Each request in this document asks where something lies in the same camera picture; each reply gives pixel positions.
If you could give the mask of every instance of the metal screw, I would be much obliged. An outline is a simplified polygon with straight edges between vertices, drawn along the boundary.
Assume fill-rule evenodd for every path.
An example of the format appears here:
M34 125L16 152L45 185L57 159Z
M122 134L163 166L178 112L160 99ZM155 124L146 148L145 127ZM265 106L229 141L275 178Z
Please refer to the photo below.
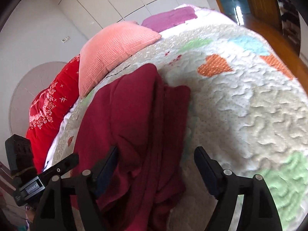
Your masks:
M225 169L225 170L224 170L224 174L225 174L226 176L230 176L230 175L232 175L232 171L231 171L230 169Z
M52 177L52 181L57 181L57 180L59 180L59 179L60 179L59 176L53 176L53 177Z
M91 174L91 170L86 169L86 170L82 171L83 176L88 176L90 174Z
M256 174L255 177L256 177L257 180L263 180L263 176L262 175Z

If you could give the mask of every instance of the wooden floor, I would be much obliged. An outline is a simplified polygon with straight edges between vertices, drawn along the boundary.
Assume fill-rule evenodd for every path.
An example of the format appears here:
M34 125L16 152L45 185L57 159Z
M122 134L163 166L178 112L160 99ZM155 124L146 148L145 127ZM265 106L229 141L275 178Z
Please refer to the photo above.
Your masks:
M278 30L251 15L244 15L243 19L243 26L262 35L269 42L276 54L293 75L298 78L306 93L308 93L308 67L298 57L289 41Z

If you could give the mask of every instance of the wall outlet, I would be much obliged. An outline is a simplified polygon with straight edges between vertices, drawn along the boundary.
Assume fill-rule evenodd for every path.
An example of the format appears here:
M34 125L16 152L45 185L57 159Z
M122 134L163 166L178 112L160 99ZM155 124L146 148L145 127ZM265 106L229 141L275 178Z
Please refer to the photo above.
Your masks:
M69 39L70 39L70 37L67 36L67 37L65 37L64 39L62 39L62 42L63 42L63 43L66 43Z

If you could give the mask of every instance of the brown door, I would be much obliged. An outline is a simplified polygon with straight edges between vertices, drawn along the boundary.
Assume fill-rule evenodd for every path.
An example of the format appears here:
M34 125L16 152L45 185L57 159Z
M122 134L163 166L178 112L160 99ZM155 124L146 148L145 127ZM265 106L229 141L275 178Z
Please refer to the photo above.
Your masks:
M281 28L280 10L277 0L248 0L251 14L278 29Z

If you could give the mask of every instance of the orange heart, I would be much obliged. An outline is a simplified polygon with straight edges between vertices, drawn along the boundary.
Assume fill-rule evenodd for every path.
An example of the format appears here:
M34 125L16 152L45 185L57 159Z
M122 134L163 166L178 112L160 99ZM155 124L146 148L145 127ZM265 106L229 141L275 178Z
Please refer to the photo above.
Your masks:
M282 72L290 80L294 78L294 75L291 73L291 71L288 70L287 67L281 63L273 54L270 54L269 56L260 56L260 58L269 66L275 68L277 71Z
M198 67L198 74L211 77L218 75L223 72L231 72L233 69L227 63L227 60L222 58L220 55L213 54L208 56L206 63Z

